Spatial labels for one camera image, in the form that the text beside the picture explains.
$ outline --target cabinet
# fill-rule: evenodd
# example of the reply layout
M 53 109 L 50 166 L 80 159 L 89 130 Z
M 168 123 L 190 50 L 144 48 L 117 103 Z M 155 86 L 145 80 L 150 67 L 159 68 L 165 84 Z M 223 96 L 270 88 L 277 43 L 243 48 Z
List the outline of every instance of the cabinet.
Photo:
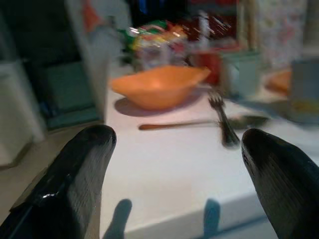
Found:
M 0 64 L 0 167 L 14 165 L 32 140 L 32 130 L 14 87 L 16 76 L 10 66 Z

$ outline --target floor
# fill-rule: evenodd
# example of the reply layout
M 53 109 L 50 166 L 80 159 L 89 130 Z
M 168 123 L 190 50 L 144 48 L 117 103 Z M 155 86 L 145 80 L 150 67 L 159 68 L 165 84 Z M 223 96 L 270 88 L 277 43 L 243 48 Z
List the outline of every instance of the floor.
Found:
M 69 140 L 89 125 L 92 124 L 70 127 L 50 134 L 47 140 L 34 144 L 17 167 L 0 171 L 0 225 L 33 178 L 53 161 Z

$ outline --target utensil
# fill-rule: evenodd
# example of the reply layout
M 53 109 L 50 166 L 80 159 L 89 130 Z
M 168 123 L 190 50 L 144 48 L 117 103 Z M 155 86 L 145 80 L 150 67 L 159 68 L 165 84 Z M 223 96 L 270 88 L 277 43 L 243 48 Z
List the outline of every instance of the utensil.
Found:
M 236 135 L 234 129 L 230 125 L 227 116 L 224 112 L 223 106 L 224 101 L 221 94 L 217 91 L 209 91 L 209 103 L 212 108 L 214 108 L 220 120 L 220 127 L 222 130 L 222 143 L 226 148 L 234 148 L 240 145 L 240 140 Z
M 234 130 L 244 130 L 248 128 L 257 128 L 265 124 L 269 119 L 263 116 L 238 116 L 229 119 L 229 123 Z M 175 122 L 166 124 L 142 124 L 139 126 L 139 130 L 157 130 L 157 129 L 169 129 L 187 127 L 201 124 L 214 124 L 219 125 L 219 122 L 214 120 L 191 120 L 185 122 Z

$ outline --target white cabinet door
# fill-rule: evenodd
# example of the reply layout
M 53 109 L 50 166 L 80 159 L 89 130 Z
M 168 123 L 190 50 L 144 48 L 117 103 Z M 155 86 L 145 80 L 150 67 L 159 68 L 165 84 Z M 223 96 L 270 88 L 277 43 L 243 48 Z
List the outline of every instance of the white cabinet door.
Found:
M 22 114 L 9 75 L 0 72 L 0 166 L 12 164 L 32 140 L 32 131 Z
M 123 45 L 115 31 L 107 25 L 98 26 L 87 33 L 84 28 L 83 3 L 80 0 L 67 0 L 66 9 L 74 30 L 83 63 L 89 76 L 91 90 L 97 109 L 104 115 L 109 63 L 119 63 Z M 101 19 L 114 16 L 118 28 L 130 25 L 128 6 L 123 0 L 91 0 L 92 7 Z

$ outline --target food package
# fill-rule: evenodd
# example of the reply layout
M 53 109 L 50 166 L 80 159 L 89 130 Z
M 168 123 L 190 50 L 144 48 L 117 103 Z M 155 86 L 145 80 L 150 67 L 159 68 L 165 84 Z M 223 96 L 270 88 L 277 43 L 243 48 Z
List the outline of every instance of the food package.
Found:
M 140 34 L 133 49 L 143 70 L 163 65 L 187 65 L 187 36 L 178 25 L 160 34 Z
M 260 49 L 268 68 L 289 67 L 300 58 L 307 0 L 239 0 L 238 39 Z
M 164 32 L 167 28 L 167 21 L 157 20 L 152 21 L 146 25 L 143 25 L 139 28 L 129 27 L 125 30 L 119 30 L 124 37 L 125 49 L 127 51 L 133 50 L 133 44 L 135 39 L 140 34 L 158 34 Z

